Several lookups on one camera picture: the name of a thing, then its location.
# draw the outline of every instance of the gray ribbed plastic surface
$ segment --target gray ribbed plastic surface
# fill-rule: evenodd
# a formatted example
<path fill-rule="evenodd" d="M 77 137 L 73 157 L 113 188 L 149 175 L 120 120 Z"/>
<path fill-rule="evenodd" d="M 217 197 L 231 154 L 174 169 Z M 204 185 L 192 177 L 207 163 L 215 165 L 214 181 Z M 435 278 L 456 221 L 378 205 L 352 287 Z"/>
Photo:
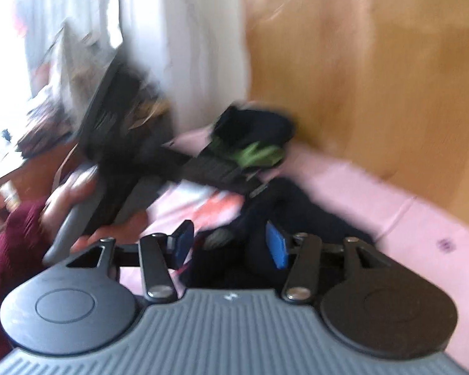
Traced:
<path fill-rule="evenodd" d="M 156 305 L 134 330 L 80 357 L 35 357 L 16 349 L 7 375 L 464 375 L 444 353 L 407 362 L 379 360 L 344 347 L 311 307 L 293 307 L 271 290 L 188 290 Z"/>

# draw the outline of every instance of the black circular pad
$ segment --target black circular pad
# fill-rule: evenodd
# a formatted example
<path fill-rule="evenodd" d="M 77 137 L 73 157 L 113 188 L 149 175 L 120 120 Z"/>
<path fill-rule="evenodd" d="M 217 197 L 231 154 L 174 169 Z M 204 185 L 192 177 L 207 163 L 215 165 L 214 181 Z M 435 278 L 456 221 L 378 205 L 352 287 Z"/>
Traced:
<path fill-rule="evenodd" d="M 325 294 L 320 311 L 344 343 L 389 359 L 441 351 L 457 320 L 448 295 L 397 264 L 359 269 Z"/>
<path fill-rule="evenodd" d="M 105 346 L 133 323 L 134 295 L 102 270 L 57 265 L 13 290 L 0 309 L 14 344 L 43 355 Z"/>

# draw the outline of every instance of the wooden panel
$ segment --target wooden panel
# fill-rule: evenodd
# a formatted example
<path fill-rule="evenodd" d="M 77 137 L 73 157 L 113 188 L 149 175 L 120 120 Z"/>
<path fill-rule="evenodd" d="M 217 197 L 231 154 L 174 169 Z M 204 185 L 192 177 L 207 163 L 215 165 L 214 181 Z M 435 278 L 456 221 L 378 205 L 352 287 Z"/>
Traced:
<path fill-rule="evenodd" d="M 245 0 L 250 98 L 469 223 L 469 0 Z"/>
<path fill-rule="evenodd" d="M 21 201 L 48 197 L 54 176 L 74 145 L 75 142 L 59 144 L 46 153 L 27 160 L 12 153 L 10 161 L 3 161 L 5 168 L 0 170 L 0 185 L 11 181 Z M 81 157 L 75 151 L 64 166 L 63 175 L 73 172 L 80 163 Z"/>

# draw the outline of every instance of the logo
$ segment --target logo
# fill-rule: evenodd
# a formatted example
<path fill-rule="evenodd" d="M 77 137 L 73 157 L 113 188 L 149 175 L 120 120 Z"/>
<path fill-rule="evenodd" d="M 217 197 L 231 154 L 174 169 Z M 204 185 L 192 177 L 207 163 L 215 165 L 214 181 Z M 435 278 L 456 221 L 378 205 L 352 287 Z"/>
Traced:
<path fill-rule="evenodd" d="M 230 294 L 224 295 L 224 299 L 229 300 L 230 302 L 232 302 L 235 299 L 238 299 L 238 297 L 239 296 L 236 293 L 230 293 Z"/>
<path fill-rule="evenodd" d="M 451 253 L 456 247 L 451 239 L 443 238 L 438 241 L 438 248 L 444 253 Z"/>

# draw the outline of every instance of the hand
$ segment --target hand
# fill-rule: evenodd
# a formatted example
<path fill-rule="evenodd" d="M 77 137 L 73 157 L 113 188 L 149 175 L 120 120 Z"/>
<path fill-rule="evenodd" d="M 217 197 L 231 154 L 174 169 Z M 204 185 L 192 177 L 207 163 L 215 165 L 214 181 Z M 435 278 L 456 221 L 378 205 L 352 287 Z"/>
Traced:
<path fill-rule="evenodd" d="M 71 208 L 86 199 L 95 190 L 97 168 L 93 167 L 84 173 L 73 173 L 66 183 L 58 187 L 47 200 L 47 205 L 40 219 L 43 231 L 52 242 Z M 113 237 L 118 244 L 135 243 L 140 234 L 148 227 L 146 210 L 138 211 L 129 220 L 119 225 L 101 227 L 91 236 L 83 236 L 71 248 L 77 252 L 101 238 Z"/>

